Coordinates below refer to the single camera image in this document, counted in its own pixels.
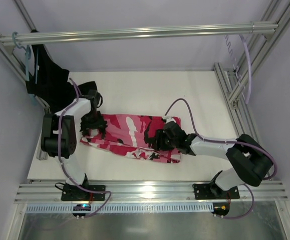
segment pink camouflage fabric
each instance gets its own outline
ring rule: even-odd
[[[177,149],[156,151],[150,148],[156,130],[164,127],[159,116],[143,116],[131,114],[102,114],[107,121],[106,134],[98,130],[90,130],[90,136],[80,139],[80,142],[98,149],[133,159],[152,160],[159,163],[179,163],[180,153]],[[180,118],[173,117],[180,125]]]

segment red camouflage cloth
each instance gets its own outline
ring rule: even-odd
[[[156,130],[164,127],[162,117],[131,114],[102,114],[107,121],[106,134],[102,139],[97,129],[90,130],[90,136],[80,142],[95,148],[133,159],[152,160],[159,163],[179,163],[177,149],[156,151],[149,147]],[[180,118],[173,117],[180,125]]]

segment black cloth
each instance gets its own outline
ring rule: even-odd
[[[45,100],[52,113],[58,112],[68,106],[76,97],[73,86],[68,82],[69,71],[55,64],[43,44],[32,45],[35,57],[35,74],[26,82],[27,92]],[[36,84],[36,66],[38,56],[38,77]],[[89,90],[97,90],[96,83],[90,81],[78,86],[82,95],[87,95]]]

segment metal vent grille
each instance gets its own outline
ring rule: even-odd
[[[81,213],[73,211],[76,204],[55,203],[55,204],[29,204],[26,213],[28,214],[67,214]],[[93,203],[91,212],[94,212],[101,204]],[[196,213],[213,211],[211,202],[190,202],[190,203],[109,203],[100,211],[100,214],[119,213]]]

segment white table surface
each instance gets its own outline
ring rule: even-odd
[[[104,114],[162,116],[180,97],[189,102],[199,133],[214,138],[237,137],[213,71],[72,72],[70,77],[78,85],[96,81],[104,99],[99,110]],[[182,128],[193,132],[183,102],[178,102],[169,115],[180,117]],[[182,161],[174,164],[130,159],[81,143],[75,153],[90,180],[208,181],[231,167],[228,161],[210,156],[183,155]],[[56,159],[38,160],[35,153],[28,179],[62,180],[65,176]]]

